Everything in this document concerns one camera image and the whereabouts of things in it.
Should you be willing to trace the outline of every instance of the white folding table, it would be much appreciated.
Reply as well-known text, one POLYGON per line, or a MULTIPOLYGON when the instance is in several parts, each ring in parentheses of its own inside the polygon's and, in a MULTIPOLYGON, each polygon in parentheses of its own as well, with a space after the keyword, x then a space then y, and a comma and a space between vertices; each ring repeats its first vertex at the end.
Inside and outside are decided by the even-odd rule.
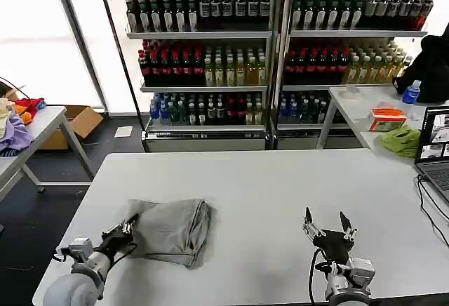
MULTIPOLYGON (((315 248, 302 231, 308 206, 322 228, 340 230, 340 211, 358 228, 351 254, 372 260, 374 298, 449 292, 449 250, 420 212, 415 176, 411 167, 369 149, 110 154, 61 245, 76 237, 98 245, 101 232, 122 221, 129 199, 203 198, 214 208, 203 265, 188 270, 125 258, 109 273, 98 305, 309 302, 315 248)), ((70 273, 71 262, 50 263, 34 305, 70 273)), ((316 272, 316 301, 324 301, 325 289, 325 277, 316 272)))

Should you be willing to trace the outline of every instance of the laptop screen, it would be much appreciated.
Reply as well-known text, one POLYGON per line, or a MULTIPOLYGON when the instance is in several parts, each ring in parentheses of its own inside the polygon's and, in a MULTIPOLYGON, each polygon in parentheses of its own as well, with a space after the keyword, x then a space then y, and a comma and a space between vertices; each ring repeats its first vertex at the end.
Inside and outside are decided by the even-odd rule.
POLYGON ((415 162, 449 160, 449 107, 428 107, 415 162))

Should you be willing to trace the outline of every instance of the black backpack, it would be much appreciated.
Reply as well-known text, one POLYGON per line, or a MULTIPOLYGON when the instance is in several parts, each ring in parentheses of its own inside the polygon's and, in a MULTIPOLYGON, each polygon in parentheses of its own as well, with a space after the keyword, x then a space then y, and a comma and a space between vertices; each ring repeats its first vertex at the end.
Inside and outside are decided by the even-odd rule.
POLYGON ((393 80, 393 85, 402 94, 414 80, 420 80, 418 102, 445 102, 449 100, 449 36, 426 36, 421 49, 404 74, 393 80))

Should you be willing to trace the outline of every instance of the shelf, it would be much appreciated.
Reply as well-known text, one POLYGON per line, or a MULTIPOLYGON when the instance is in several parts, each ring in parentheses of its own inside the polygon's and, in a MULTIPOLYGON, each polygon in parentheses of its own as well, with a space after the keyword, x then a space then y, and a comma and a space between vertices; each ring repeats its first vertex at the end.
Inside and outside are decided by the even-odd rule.
POLYGON ((339 84, 339 85, 284 85, 282 91, 322 91, 328 90, 331 87, 346 87, 346 86, 386 86, 389 84, 339 84))
POLYGON ((142 86, 142 92, 265 92, 266 86, 224 86, 224 87, 206 87, 206 86, 142 86))
POLYGON ((260 39, 269 38, 271 31, 214 32, 129 32, 129 39, 260 39))
MULTIPOLYGON (((279 124, 278 131, 319 131, 323 124, 279 124)), ((350 129, 347 124, 333 124, 330 129, 350 129)))
POLYGON ((426 31, 405 30, 293 30, 291 38, 321 38, 321 37, 424 37, 426 31))
POLYGON ((221 132, 265 132, 263 125, 222 126, 148 126, 147 133, 221 133, 221 132))

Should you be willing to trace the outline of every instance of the gray cloth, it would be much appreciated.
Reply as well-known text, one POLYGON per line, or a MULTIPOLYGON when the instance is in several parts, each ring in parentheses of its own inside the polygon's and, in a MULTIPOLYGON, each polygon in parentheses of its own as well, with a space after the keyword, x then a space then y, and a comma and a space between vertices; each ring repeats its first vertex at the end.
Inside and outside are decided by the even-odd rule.
POLYGON ((138 245, 130 255, 174 262, 191 269, 201 265, 199 253, 206 242, 210 206, 202 199, 152 203, 131 199, 126 219, 139 214, 134 226, 138 245))

